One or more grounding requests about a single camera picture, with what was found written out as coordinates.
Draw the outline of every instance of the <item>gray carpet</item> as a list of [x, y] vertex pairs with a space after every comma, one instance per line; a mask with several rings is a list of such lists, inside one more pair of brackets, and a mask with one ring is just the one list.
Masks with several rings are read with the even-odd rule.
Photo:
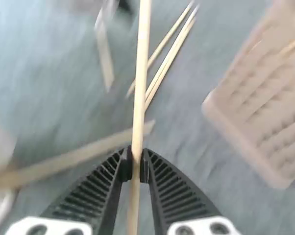
[[[18, 138], [18, 167], [132, 124], [133, 97], [124, 95], [134, 76], [137, 18], [129, 25], [117, 15], [110, 25], [116, 81], [106, 94], [93, 32], [100, 4], [91, 3], [0, 0], [0, 120]], [[295, 183], [285, 191], [269, 188], [209, 125], [201, 104], [270, 3], [202, 0], [197, 22], [146, 115], [156, 126], [145, 147], [180, 168], [245, 235], [295, 234]], [[187, 4], [153, 0], [150, 52]], [[23, 188], [0, 234], [24, 216], [39, 215], [103, 158]], [[116, 235], [126, 230], [128, 186], [122, 189]], [[147, 186], [140, 205], [139, 234], [154, 234]]]

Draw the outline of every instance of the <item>mounting hole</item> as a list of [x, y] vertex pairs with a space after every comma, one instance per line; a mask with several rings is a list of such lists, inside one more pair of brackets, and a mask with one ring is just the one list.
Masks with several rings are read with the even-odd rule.
[[176, 229], [176, 235], [194, 235], [195, 233], [188, 226], [180, 226]]
[[67, 232], [65, 235], [83, 235], [83, 231], [80, 229], [74, 229]]
[[47, 227], [43, 224], [35, 225], [26, 233], [26, 235], [44, 235], [47, 230]]
[[214, 223], [210, 227], [211, 232], [216, 235], [226, 235], [229, 234], [228, 228], [221, 223]]

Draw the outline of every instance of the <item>carpeted floor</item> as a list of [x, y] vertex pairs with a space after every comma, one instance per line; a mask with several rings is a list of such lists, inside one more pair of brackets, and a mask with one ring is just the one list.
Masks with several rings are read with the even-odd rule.
[[[94, 1], [0, 0], [0, 120], [18, 138], [18, 167], [132, 124], [133, 97], [124, 96], [135, 72], [137, 16], [129, 24], [117, 15], [110, 25], [116, 81], [107, 94], [93, 32], [100, 4]], [[133, 3], [137, 9], [138, 1]], [[145, 146], [179, 167], [245, 235], [295, 234], [295, 183], [285, 191], [269, 188], [209, 125], [201, 104], [270, 3], [202, 0], [197, 22], [146, 114], [156, 126]], [[187, 4], [153, 0], [150, 53]], [[23, 188], [0, 234], [14, 221], [39, 215], [103, 158]], [[126, 231], [128, 186], [116, 235]], [[139, 234], [154, 234], [148, 186], [141, 188], [140, 205]]]

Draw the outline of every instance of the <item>wooden skewer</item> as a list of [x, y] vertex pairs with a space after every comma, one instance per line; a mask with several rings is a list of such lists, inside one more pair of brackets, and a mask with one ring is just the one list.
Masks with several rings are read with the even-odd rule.
[[148, 109], [148, 106], [151, 103], [157, 89], [159, 88], [160, 84], [162, 83], [168, 69], [170, 68], [173, 60], [175, 59], [179, 49], [181, 48], [184, 40], [186, 39], [187, 35], [189, 34], [194, 23], [195, 23], [195, 19], [192, 19], [192, 21], [189, 23], [188, 27], [184, 31], [181, 32], [181, 33], [183, 33], [183, 35], [179, 40], [179, 44], [175, 47], [174, 51], [172, 51], [168, 63], [166, 63], [166, 65], [165, 65], [164, 69], [162, 70], [162, 72], [160, 73], [159, 77], [156, 78], [155, 86], [151, 89], [148, 97], [146, 98], [146, 103], [145, 103], [146, 110]]
[[99, 11], [96, 23], [94, 25], [96, 31], [99, 60], [101, 64], [102, 74], [106, 91], [109, 92], [114, 80], [114, 66], [107, 40], [107, 31], [104, 24], [102, 8]]
[[139, 29], [136, 63], [136, 89], [134, 94], [133, 132], [131, 152], [133, 171], [127, 218], [128, 235], [136, 235], [140, 198], [140, 159], [143, 146], [144, 104], [148, 73], [148, 43], [151, 18], [151, 0], [140, 0]]
[[[150, 58], [149, 58], [149, 60], [147, 62], [147, 69], [149, 69], [149, 67], [153, 64], [154, 60], [157, 58], [157, 56], [159, 55], [159, 53], [162, 51], [162, 49], [164, 48], [164, 46], [166, 45], [166, 43], [169, 41], [169, 39], [172, 37], [172, 35], [176, 32], [177, 28], [179, 27], [179, 25], [181, 24], [181, 22], [183, 21], [183, 19], [188, 14], [188, 12], [190, 11], [190, 9], [191, 9], [191, 7], [192, 7], [193, 4], [194, 4], [194, 1], [192, 0], [189, 3], [189, 5], [186, 7], [186, 9], [183, 11], [183, 13], [181, 14], [181, 16], [178, 18], [178, 20], [176, 21], [176, 23], [168, 31], [168, 33], [163, 38], [163, 40], [158, 45], [158, 47], [155, 49], [155, 51], [153, 52], [153, 54], [150, 56]], [[134, 88], [135, 88], [135, 79], [133, 80], [133, 82], [130, 85], [129, 90], [127, 91], [126, 98], [128, 98], [131, 95], [131, 93], [134, 91]]]
[[[149, 134], [155, 125], [150, 121], [144, 126], [144, 134]], [[117, 148], [130, 142], [132, 129], [113, 134], [99, 141], [87, 144], [74, 151], [61, 154], [21, 170], [0, 174], [0, 189], [19, 188], [31, 182], [43, 179], [62, 170], [71, 168], [97, 157], [110, 149]]]
[[146, 92], [146, 100], [147, 100], [148, 96], [150, 95], [150, 93], [151, 93], [153, 87], [155, 86], [156, 82], [157, 82], [157, 81], [159, 80], [159, 78], [161, 77], [164, 68], [167, 66], [168, 63], [170, 63], [170, 64], [169, 64], [169, 67], [170, 67], [170, 65], [171, 65], [171, 63], [172, 63], [172, 61], [173, 61], [173, 59], [175, 58], [176, 54], [178, 53], [179, 48], [180, 48], [180, 47], [179, 47], [179, 44], [182, 45], [182, 43], [183, 43], [183, 41], [184, 41], [184, 40], [182, 40], [182, 42], [181, 42], [181, 39], [185, 37], [185, 34], [188, 34], [188, 33], [189, 33], [189, 32], [186, 33], [186, 29], [189, 27], [191, 21], [192, 21], [193, 18], [195, 17], [195, 15], [196, 15], [196, 13], [197, 13], [197, 11], [198, 11], [198, 8], [199, 8], [199, 6], [197, 6], [197, 7], [193, 10], [193, 12], [191, 13], [191, 15], [190, 15], [189, 18], [187, 19], [186, 23], [183, 25], [183, 27], [182, 27], [182, 29], [181, 29], [179, 35], [177, 36], [177, 38], [176, 38], [175, 42], [173, 43], [171, 49], [169, 50], [168, 54], [166, 55], [166, 57], [165, 57], [163, 63], [161, 64], [160, 68], [159, 68], [158, 71], [156, 72], [156, 75], [154, 76], [153, 80], [151, 81], [151, 83], [150, 83], [150, 85], [149, 85], [149, 87], [148, 87], [148, 89], [147, 89], [147, 92]]

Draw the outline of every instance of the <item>bamboo skewer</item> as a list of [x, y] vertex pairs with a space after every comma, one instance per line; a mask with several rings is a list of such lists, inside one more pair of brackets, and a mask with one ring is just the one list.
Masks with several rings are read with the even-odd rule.
[[144, 104], [148, 73], [148, 43], [151, 18], [151, 0], [140, 0], [139, 29], [136, 63], [136, 89], [134, 94], [133, 133], [131, 152], [133, 171], [129, 196], [127, 232], [136, 235], [140, 198], [140, 159], [143, 146]]
[[[155, 125], [150, 121], [144, 126], [143, 133], [149, 134]], [[19, 188], [20, 186], [43, 179], [62, 170], [71, 168], [97, 157], [110, 149], [117, 148], [131, 140], [132, 129], [113, 134], [81, 148], [61, 154], [21, 170], [0, 174], [0, 189]]]
[[114, 66], [113, 59], [110, 53], [110, 48], [107, 39], [107, 31], [104, 24], [102, 8], [99, 11], [97, 20], [94, 25], [96, 31], [97, 45], [98, 45], [98, 54], [101, 64], [102, 74], [104, 78], [104, 84], [106, 91], [109, 92], [114, 80]]
[[[177, 21], [172, 26], [172, 28], [168, 31], [168, 33], [163, 38], [163, 40], [158, 45], [158, 47], [155, 49], [155, 51], [153, 52], [153, 54], [150, 56], [150, 58], [149, 58], [149, 60], [147, 62], [147, 69], [149, 69], [149, 67], [153, 64], [154, 60], [157, 58], [157, 56], [159, 55], [159, 53], [162, 51], [162, 49], [164, 48], [164, 46], [166, 45], [166, 43], [169, 41], [169, 39], [172, 37], [172, 35], [176, 32], [177, 28], [179, 27], [179, 25], [181, 24], [181, 22], [183, 21], [183, 19], [188, 14], [188, 12], [190, 11], [190, 9], [191, 9], [191, 7], [192, 7], [193, 4], [194, 4], [194, 1], [192, 0], [189, 3], [189, 5], [186, 7], [186, 9], [183, 11], [183, 13], [180, 15], [180, 17], [177, 19]], [[133, 82], [130, 85], [130, 88], [127, 91], [126, 98], [128, 98], [131, 95], [131, 93], [134, 91], [134, 88], [135, 88], [135, 79], [133, 80]]]
[[168, 69], [170, 68], [170, 66], [172, 65], [173, 60], [175, 59], [178, 51], [180, 50], [184, 40], [186, 39], [187, 35], [189, 34], [192, 26], [195, 23], [195, 19], [192, 19], [192, 21], [187, 25], [187, 28], [184, 31], [181, 31], [181, 37], [177, 38], [179, 39], [177, 45], [175, 48], [173, 48], [172, 52], [168, 53], [168, 62], [164, 65], [163, 69], [161, 70], [161, 68], [159, 70], [161, 70], [160, 73], [158, 73], [159, 75], [156, 77], [154, 77], [153, 80], [155, 80], [154, 82], [154, 86], [150, 89], [150, 92], [147, 92], [147, 96], [146, 96], [146, 102], [145, 102], [145, 110], [148, 109], [149, 104], [151, 103], [157, 89], [159, 88], [160, 84], [162, 83]]
[[184, 33], [186, 31], [186, 28], [188, 28], [190, 22], [193, 20], [193, 18], [195, 17], [197, 11], [198, 11], [199, 5], [196, 6], [196, 8], [193, 10], [193, 12], [190, 14], [190, 16], [188, 17], [187, 21], [185, 22], [185, 24], [183, 25], [180, 33], [178, 34], [176, 40], [174, 41], [171, 49], [169, 50], [168, 54], [166, 55], [163, 63], [161, 64], [161, 66], [159, 67], [158, 71], [156, 72], [156, 75], [154, 76], [153, 80], [151, 81], [147, 92], [146, 92], [146, 99], [148, 98], [149, 94], [151, 93], [153, 87], [155, 86], [157, 80], [159, 79], [159, 77], [161, 76], [166, 64], [171, 60], [171, 58], [175, 58], [175, 50], [177, 48], [177, 46], [179, 45], [180, 39], [184, 36]]

